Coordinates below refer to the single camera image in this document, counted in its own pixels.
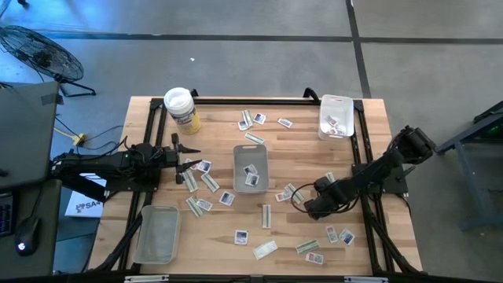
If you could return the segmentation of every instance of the yellow label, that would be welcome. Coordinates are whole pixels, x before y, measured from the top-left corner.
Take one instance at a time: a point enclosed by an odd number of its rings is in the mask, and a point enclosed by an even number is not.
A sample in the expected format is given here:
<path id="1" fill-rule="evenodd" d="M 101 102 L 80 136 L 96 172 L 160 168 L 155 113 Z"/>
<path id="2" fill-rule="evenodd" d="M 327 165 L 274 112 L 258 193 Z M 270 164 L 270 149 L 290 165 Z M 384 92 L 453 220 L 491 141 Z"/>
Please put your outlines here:
<path id="1" fill-rule="evenodd" d="M 174 121 L 178 125 L 178 129 L 182 134 L 194 134 L 201 127 L 199 113 L 197 113 L 195 108 L 187 116 L 174 118 Z"/>

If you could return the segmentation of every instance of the black mouse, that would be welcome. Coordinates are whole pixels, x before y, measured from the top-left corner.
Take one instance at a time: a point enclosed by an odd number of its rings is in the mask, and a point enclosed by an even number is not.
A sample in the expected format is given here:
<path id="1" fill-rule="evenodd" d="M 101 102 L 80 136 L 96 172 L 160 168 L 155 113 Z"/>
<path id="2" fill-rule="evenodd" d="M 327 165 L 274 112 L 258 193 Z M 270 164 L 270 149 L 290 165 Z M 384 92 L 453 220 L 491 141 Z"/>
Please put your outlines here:
<path id="1" fill-rule="evenodd" d="M 23 219 L 16 229 L 14 237 L 16 251 L 21 256 L 32 255 L 39 246 L 40 218 L 30 216 Z"/>

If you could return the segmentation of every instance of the wooden tabletop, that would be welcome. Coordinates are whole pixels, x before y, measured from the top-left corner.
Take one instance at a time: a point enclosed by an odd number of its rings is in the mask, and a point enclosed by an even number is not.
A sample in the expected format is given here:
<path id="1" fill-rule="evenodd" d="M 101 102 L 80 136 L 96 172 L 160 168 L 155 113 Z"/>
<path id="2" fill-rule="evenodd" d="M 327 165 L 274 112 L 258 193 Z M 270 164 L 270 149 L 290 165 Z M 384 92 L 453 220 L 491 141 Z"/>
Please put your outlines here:
<path id="1" fill-rule="evenodd" d="M 151 97 L 132 97 L 124 123 L 123 137 L 128 144 L 143 140 L 149 102 Z M 380 157 L 391 140 L 390 127 L 383 100 L 363 100 L 374 158 Z M 249 145 L 244 131 L 239 131 L 237 121 L 242 120 L 241 111 L 249 109 L 252 115 L 265 114 L 264 125 L 255 123 L 250 130 L 266 140 L 268 150 L 270 187 L 260 195 L 236 194 L 231 207 L 218 202 L 222 192 L 233 191 L 233 147 Z M 154 194 L 153 205 L 171 205 L 181 212 L 182 226 L 178 242 L 178 255 L 167 265 L 142 265 L 143 274 L 277 274 L 277 275 L 365 275 L 371 274 L 369 252 L 365 239 L 362 208 L 357 204 L 349 212 L 330 215 L 318 221 L 310 219 L 294 209 L 290 203 L 278 203 L 274 194 L 283 191 L 288 183 L 295 187 L 313 182 L 331 171 L 336 178 L 351 175 L 354 162 L 348 138 L 322 141 L 318 138 L 318 106 L 287 105 L 198 105 L 202 127 L 193 135 L 180 134 L 180 142 L 201 153 L 182 154 L 182 160 L 204 159 L 213 162 L 211 176 L 220 185 L 212 193 L 195 174 L 199 189 L 189 193 L 185 185 L 174 181 L 174 170 L 163 170 L 159 190 Z M 291 129 L 277 120 L 286 118 L 293 122 Z M 156 115 L 151 143 L 156 136 Z M 362 146 L 360 127 L 356 122 L 359 145 Z M 171 144 L 171 133 L 176 132 L 173 119 L 168 117 L 163 136 L 163 146 Z M 362 160 L 364 152 L 360 149 Z M 303 195 L 315 197 L 314 189 L 303 190 Z M 190 196 L 212 202 L 211 212 L 197 219 L 185 200 Z M 105 204 L 99 224 L 90 268 L 102 263 L 122 237 L 129 211 L 131 193 L 118 193 Z M 414 238 L 413 226 L 405 204 L 396 196 L 383 196 L 384 215 L 388 233 L 409 262 L 421 269 L 420 258 Z M 262 229 L 262 204 L 270 204 L 272 227 Z M 356 236 L 347 247 L 341 241 L 330 244 L 325 226 L 334 225 L 340 233 L 348 228 Z M 234 244 L 234 230 L 248 230 L 248 245 Z M 278 250 L 256 260 L 253 248 L 274 239 Z M 308 263 L 297 255 L 295 246 L 317 239 L 321 248 L 316 252 L 325 256 L 325 263 Z M 381 266 L 384 268 L 382 245 L 376 240 Z M 136 249 L 132 241 L 131 257 Z"/>

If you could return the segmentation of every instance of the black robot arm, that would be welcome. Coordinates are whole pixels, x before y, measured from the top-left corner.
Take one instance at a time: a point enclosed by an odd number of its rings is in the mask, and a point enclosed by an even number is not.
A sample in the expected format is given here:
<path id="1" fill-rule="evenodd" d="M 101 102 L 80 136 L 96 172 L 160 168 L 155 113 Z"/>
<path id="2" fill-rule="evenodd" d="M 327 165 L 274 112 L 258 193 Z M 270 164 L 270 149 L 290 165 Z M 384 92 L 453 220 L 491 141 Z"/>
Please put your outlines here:
<path id="1" fill-rule="evenodd" d="M 51 175 L 60 179 L 63 186 L 73 189 L 95 200 L 105 202 L 112 193 L 118 191 L 154 192 L 158 184 L 160 170 L 174 167 L 176 182 L 182 184 L 180 175 L 200 160 L 180 164 L 179 153 L 198 153 L 199 150 L 188 149 L 179 143 L 178 135 L 172 134 L 173 149 L 169 146 L 156 147 L 141 143 L 127 147 L 127 137 L 116 146 L 124 144 L 126 151 L 110 155 L 81 155 L 73 152 L 63 153 L 53 160 Z M 92 181 L 92 177 L 82 173 L 94 173 L 107 180 L 105 187 Z"/>
<path id="2" fill-rule="evenodd" d="M 402 164 L 421 164 L 433 154 L 435 143 L 420 128 L 406 126 L 391 141 L 387 151 L 378 160 L 349 178 L 330 182 L 319 178 L 314 182 L 318 197 L 304 203 L 312 219 L 319 219 L 337 212 L 341 207 L 356 200 L 372 185 L 380 184 L 389 176 L 391 169 Z"/>

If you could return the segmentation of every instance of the clear plastic container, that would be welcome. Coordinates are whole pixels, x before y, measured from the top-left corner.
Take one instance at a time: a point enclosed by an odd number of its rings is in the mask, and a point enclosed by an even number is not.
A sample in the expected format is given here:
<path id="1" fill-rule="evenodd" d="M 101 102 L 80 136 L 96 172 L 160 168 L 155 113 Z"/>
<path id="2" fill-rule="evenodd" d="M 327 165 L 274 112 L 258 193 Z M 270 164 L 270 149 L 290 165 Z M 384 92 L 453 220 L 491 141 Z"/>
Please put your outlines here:
<path id="1" fill-rule="evenodd" d="M 133 261 L 141 264 L 167 264 L 178 252 L 180 212 L 177 208 L 147 205 L 141 210 L 138 246 Z"/>
<path id="2" fill-rule="evenodd" d="M 326 94 L 321 99 L 318 137 L 322 140 L 350 137 L 354 133 L 353 99 Z"/>
<path id="3" fill-rule="evenodd" d="M 265 193 L 269 189 L 269 161 L 265 145 L 234 146 L 234 190 L 238 193 Z M 257 186 L 247 186 L 244 168 L 253 164 L 257 169 L 259 183 Z"/>

